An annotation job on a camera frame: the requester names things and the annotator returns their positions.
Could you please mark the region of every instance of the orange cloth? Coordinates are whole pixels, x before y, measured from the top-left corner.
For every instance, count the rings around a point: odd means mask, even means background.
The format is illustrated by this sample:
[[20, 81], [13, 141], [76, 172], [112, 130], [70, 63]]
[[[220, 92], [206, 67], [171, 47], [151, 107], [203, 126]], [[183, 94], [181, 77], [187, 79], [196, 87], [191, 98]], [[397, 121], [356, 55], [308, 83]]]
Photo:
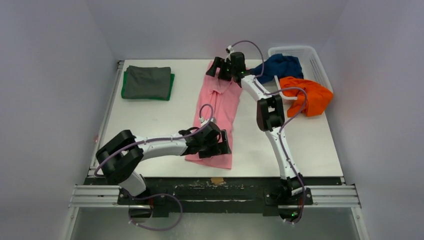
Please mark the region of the orange cloth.
[[[307, 94], [307, 102], [302, 113], [306, 114], [307, 117], [321, 115], [333, 99], [333, 93], [330, 90], [311, 80], [287, 76], [279, 80], [279, 85], [281, 86], [281, 89], [298, 87], [305, 90]], [[301, 109], [305, 100], [305, 95], [303, 92], [295, 89], [286, 90], [283, 94], [287, 97], [297, 96], [297, 100], [294, 101], [293, 105], [291, 105], [287, 111], [287, 117], [293, 117], [293, 115]]]

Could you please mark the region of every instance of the gray wall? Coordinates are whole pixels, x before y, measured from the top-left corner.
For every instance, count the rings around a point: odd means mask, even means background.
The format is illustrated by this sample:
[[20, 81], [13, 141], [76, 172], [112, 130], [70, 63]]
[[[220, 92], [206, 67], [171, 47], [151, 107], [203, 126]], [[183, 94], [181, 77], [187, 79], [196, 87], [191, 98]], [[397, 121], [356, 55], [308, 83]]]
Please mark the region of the gray wall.
[[83, 0], [1, 0], [0, 239], [57, 240], [115, 60]]
[[[239, 40], [264, 53], [326, 42], [348, 0], [87, 0], [119, 59], [211, 59]], [[252, 46], [238, 48], [247, 58]]]
[[326, 111], [372, 239], [424, 239], [424, 2], [351, 0], [320, 52]]

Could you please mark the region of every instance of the white table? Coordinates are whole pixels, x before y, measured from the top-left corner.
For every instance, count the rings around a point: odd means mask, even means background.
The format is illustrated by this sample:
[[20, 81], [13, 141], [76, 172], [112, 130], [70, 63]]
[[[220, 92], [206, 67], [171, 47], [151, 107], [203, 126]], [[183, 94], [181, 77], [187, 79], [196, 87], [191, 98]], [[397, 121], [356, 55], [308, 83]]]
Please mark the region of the white table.
[[[124, 75], [121, 73], [100, 145], [126, 129], [137, 136], [155, 137], [191, 127], [209, 62], [198, 59], [126, 60], [122, 72], [130, 65], [171, 67], [175, 79], [170, 101], [122, 99], [120, 93]], [[246, 61], [248, 68], [260, 63], [260, 60]], [[274, 85], [274, 90], [277, 89], [274, 82], [271, 85]], [[256, 124], [256, 102], [245, 91], [241, 94], [233, 126], [231, 170], [188, 162], [183, 156], [163, 156], [141, 162], [136, 171], [145, 177], [280, 176], [271, 144]], [[325, 114], [308, 118], [300, 115], [286, 126], [285, 134], [293, 160], [304, 177], [343, 176]]]

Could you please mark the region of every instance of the folded clothing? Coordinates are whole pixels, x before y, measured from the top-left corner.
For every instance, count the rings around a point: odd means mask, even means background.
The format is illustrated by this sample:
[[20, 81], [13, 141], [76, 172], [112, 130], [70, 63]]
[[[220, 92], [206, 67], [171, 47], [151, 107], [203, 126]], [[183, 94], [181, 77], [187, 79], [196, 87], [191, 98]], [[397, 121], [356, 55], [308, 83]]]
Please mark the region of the folded clothing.
[[121, 97], [169, 101], [174, 77], [170, 67], [128, 66], [123, 73]]
[[[277, 76], [278, 79], [290, 76], [297, 79], [304, 78], [299, 58], [295, 56], [274, 54], [265, 61], [264, 65], [263, 75], [257, 78], [261, 84], [272, 81], [274, 76]], [[255, 67], [252, 71], [255, 75], [261, 74], [262, 64]]]
[[[281, 78], [279, 80], [279, 85], [281, 89], [298, 87], [305, 90], [307, 94], [307, 102], [302, 113], [304, 113], [307, 117], [323, 114], [328, 104], [333, 99], [333, 93], [330, 90], [311, 80], [288, 76]], [[297, 96], [297, 100], [295, 100], [293, 105], [287, 110], [287, 117], [293, 117], [293, 115], [301, 109], [305, 101], [305, 95], [302, 91], [296, 89], [285, 90], [283, 94], [287, 97]]]
[[[217, 77], [205, 75], [194, 114], [193, 126], [199, 128], [201, 126], [198, 115], [199, 110], [203, 104], [211, 104], [213, 107], [213, 116], [216, 119], [215, 123], [219, 129], [226, 130], [228, 145], [231, 150], [233, 149], [233, 122], [236, 118], [242, 90], [234, 81], [219, 80]], [[207, 119], [211, 115], [211, 110], [205, 107], [201, 114], [202, 117]], [[223, 154], [208, 158], [199, 158], [199, 154], [193, 154], [187, 155], [185, 160], [216, 168], [231, 169], [233, 155]]]

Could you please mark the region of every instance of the green cloth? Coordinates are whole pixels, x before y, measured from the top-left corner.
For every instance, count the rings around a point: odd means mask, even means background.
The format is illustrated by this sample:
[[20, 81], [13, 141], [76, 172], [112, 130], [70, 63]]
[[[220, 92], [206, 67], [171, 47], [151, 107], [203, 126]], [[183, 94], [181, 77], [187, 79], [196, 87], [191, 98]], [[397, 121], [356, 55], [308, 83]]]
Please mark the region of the green cloth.
[[174, 78], [170, 67], [129, 66], [123, 72], [121, 97], [169, 101]]

